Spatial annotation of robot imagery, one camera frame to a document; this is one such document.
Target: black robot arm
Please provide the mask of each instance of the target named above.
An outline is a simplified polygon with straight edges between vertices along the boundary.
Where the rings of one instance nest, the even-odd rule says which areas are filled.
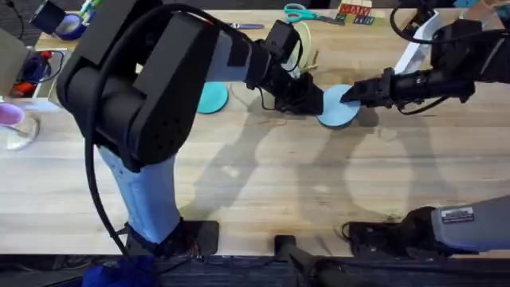
[[[439,98],[437,104],[450,97],[465,103],[475,93],[476,81],[510,83],[507,38],[487,33],[448,41],[481,31],[481,22],[462,19],[442,27],[433,38],[432,69],[395,75],[387,68],[381,77],[356,82],[342,101],[360,100],[368,108],[396,106],[402,111],[407,104],[432,98]]]

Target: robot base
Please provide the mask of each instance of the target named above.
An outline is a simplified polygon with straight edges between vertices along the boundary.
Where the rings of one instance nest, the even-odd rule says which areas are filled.
[[[216,221],[182,221],[186,231],[197,243],[200,255],[214,255],[218,252],[218,239],[220,225]],[[130,255],[153,255],[149,250],[143,248],[142,244],[135,239],[135,236],[127,232],[126,247]]]
[[[349,222],[348,238],[352,255],[356,258],[406,258],[388,241],[392,227],[397,223]]]

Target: label sticker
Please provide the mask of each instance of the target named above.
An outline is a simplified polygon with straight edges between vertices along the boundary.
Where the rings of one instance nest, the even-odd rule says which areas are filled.
[[[475,220],[472,207],[462,207],[452,210],[441,210],[443,223],[471,222]]]

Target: black cable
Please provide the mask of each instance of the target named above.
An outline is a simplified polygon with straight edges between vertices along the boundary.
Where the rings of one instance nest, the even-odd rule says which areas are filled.
[[[21,40],[23,38],[23,35],[25,34],[25,23],[23,22],[23,17],[19,14],[19,11],[18,9],[16,9],[16,6],[14,5],[14,2],[12,0],[5,0],[5,4],[7,7],[12,9],[12,11],[16,14],[16,17],[19,20],[22,31],[20,32],[18,39]]]
[[[300,49],[297,52],[297,61],[296,61],[296,64],[294,65],[294,67],[292,67],[292,69],[290,69],[290,70],[285,70],[286,72],[289,72],[289,73],[297,68],[297,66],[300,64],[301,58],[303,57],[303,42],[301,41],[301,37],[298,37],[297,40],[300,43]]]
[[[482,36],[488,36],[488,35],[493,35],[493,34],[499,35],[500,37],[510,37],[510,29],[491,29],[491,30],[471,33],[471,34],[467,34],[467,35],[464,35],[464,36],[455,37],[455,38],[451,38],[451,39],[444,39],[444,40],[422,40],[422,39],[417,39],[415,37],[412,37],[412,36],[409,36],[409,35],[403,33],[398,28],[397,24],[395,23],[395,14],[397,13],[397,11],[399,9],[400,9],[400,7],[397,7],[397,8],[394,8],[391,11],[391,14],[390,14],[391,29],[393,29],[393,31],[398,36],[400,36],[402,39],[410,41],[410,42],[413,42],[413,43],[425,44],[425,45],[445,44],[445,43],[453,43],[455,41],[464,41],[464,40],[468,40],[468,39],[471,39],[471,38],[474,38],[474,37],[482,37]]]
[[[262,92],[262,88],[261,87],[256,87],[258,88],[258,91],[261,93],[261,99],[262,99],[262,102],[261,102],[261,106],[264,110],[266,111],[274,111],[275,109],[274,108],[267,108],[265,106],[265,103],[264,103],[264,93]]]
[[[220,29],[223,29],[226,33],[235,33],[238,35],[244,35],[244,39],[247,39],[247,41],[251,41],[248,36],[246,36],[243,33],[237,32],[235,29],[231,28],[227,24],[221,22],[220,20],[216,19],[215,17],[209,15],[208,13],[183,4],[166,4],[159,6],[157,8],[154,8],[153,10],[149,11],[139,19],[137,19],[132,25],[130,25],[127,30],[122,34],[120,39],[115,43],[113,46],[109,57],[105,60],[103,66],[100,70],[99,78],[96,81],[96,86],[94,87],[92,98],[91,98],[91,105],[90,109],[88,110],[87,114],[87,124],[86,128],[84,130],[84,137],[85,137],[85,170],[87,173],[87,181],[88,181],[88,187],[90,189],[90,195],[92,196],[92,201],[94,203],[94,206],[96,208],[97,214],[100,217],[101,222],[103,223],[105,229],[107,230],[110,237],[113,239],[114,243],[119,248],[119,251],[122,253],[122,255],[127,259],[127,261],[130,262],[130,264],[133,265],[137,270],[140,270],[144,273],[148,273],[151,275],[161,275],[163,273],[167,273],[169,271],[172,271],[179,266],[191,261],[192,258],[189,258],[181,263],[178,263],[169,269],[166,269],[164,271],[160,271],[157,273],[154,273],[149,270],[145,270],[143,268],[139,268],[135,265],[133,260],[131,259],[131,256],[128,253],[128,250],[126,246],[122,243],[120,240],[119,235],[116,233],[115,228],[113,227],[112,223],[110,222],[110,219],[108,215],[106,214],[106,211],[104,210],[103,203],[101,201],[101,197],[99,194],[99,190],[97,187],[97,181],[96,181],[96,171],[94,168],[94,139],[96,134],[96,120],[99,115],[100,111],[100,98],[103,94],[104,87],[106,85],[106,82],[108,80],[108,76],[112,73],[113,69],[115,68],[122,50],[128,46],[130,43],[130,40],[134,38],[141,30],[146,26],[147,23],[152,21],[154,18],[158,18],[161,15],[169,14],[176,11],[182,11],[185,13],[191,13],[194,15],[197,15],[201,18],[206,19],[213,25],[219,27]]]
[[[47,78],[44,78],[43,80],[39,80],[39,81],[30,81],[30,80],[23,80],[21,79],[20,82],[25,82],[25,83],[30,83],[30,84],[40,84],[40,83],[44,83],[44,82],[47,82],[47,81],[51,81],[52,79],[54,79],[56,76],[58,76],[58,74],[61,72],[62,70],[62,67],[64,66],[64,58],[65,58],[65,54],[64,52],[62,51],[48,51],[48,52],[51,52],[51,53],[58,53],[61,55],[61,60],[60,60],[60,64],[58,65],[58,70],[51,76],[47,77]],[[48,66],[48,71],[49,73],[51,73],[51,65],[49,64],[49,62],[47,61],[46,62],[46,65]]]
[[[404,112],[403,109],[401,108],[397,108],[398,111],[403,114],[404,116],[412,116],[412,115],[417,115],[419,113],[422,113],[422,112],[425,112],[425,111],[428,111],[430,110],[431,108],[434,108],[436,106],[438,106],[440,103],[444,102],[445,100],[448,100],[449,99],[449,96],[443,96],[443,97],[440,97],[439,99],[435,100],[434,102],[426,105],[425,107],[422,107],[422,108],[417,108],[413,111],[410,111],[410,112]]]

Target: pen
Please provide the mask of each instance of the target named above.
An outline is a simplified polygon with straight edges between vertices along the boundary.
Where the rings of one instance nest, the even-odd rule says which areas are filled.
[[[262,24],[226,23],[234,29],[264,29]]]

